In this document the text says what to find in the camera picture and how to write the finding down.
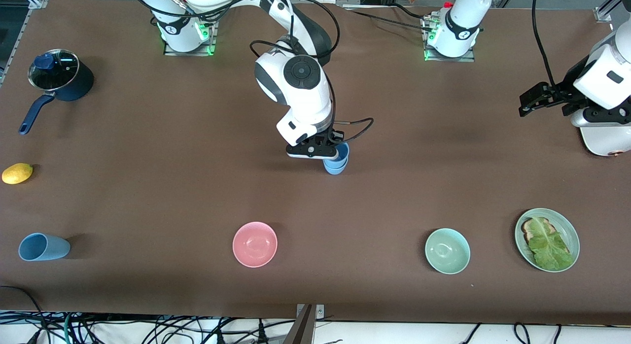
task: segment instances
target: green cable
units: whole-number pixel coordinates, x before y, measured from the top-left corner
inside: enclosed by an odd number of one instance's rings
[[[70,344],[70,338],[68,338],[68,324],[70,323],[70,313],[66,316],[64,321],[64,338],[66,339],[66,344]]]

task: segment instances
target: pink bowl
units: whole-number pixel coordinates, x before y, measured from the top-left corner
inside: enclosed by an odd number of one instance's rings
[[[239,263],[259,268],[274,257],[278,239],[274,230],[262,222],[243,225],[232,240],[232,252]]]

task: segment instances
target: plate with sandwich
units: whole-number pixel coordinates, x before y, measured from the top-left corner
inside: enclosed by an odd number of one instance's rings
[[[515,242],[521,255],[544,272],[565,272],[576,263],[581,251],[572,223],[547,208],[526,211],[515,226]]]

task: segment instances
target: yellow lemon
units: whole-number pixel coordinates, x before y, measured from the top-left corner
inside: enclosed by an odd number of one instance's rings
[[[7,184],[20,184],[31,177],[33,166],[26,163],[11,165],[2,172],[2,181]]]

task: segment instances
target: empty green bowl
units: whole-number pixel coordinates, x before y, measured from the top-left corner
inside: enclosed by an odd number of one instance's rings
[[[547,218],[550,221],[550,224],[552,224],[555,229],[557,229],[557,232],[561,234],[561,239],[563,239],[563,242],[567,246],[567,249],[570,250],[570,254],[572,255],[572,257],[574,257],[574,261],[570,266],[563,270],[554,271],[545,270],[541,266],[537,265],[537,263],[535,263],[534,255],[528,247],[528,243],[526,243],[524,232],[521,230],[523,224],[532,217]],[[572,226],[572,223],[570,223],[567,218],[563,217],[562,214],[547,208],[529,209],[521,215],[521,217],[517,221],[517,225],[515,226],[515,243],[517,243],[517,248],[519,249],[521,255],[524,257],[525,260],[528,261],[528,263],[530,263],[530,265],[539,270],[543,270],[544,272],[549,273],[565,272],[565,270],[572,268],[572,266],[576,264],[577,259],[579,259],[579,253],[581,252],[579,235],[576,233],[576,230],[574,229],[574,226]]]
[[[462,272],[469,265],[469,243],[453,229],[439,229],[430,234],[425,243],[425,257],[430,265],[443,274]]]

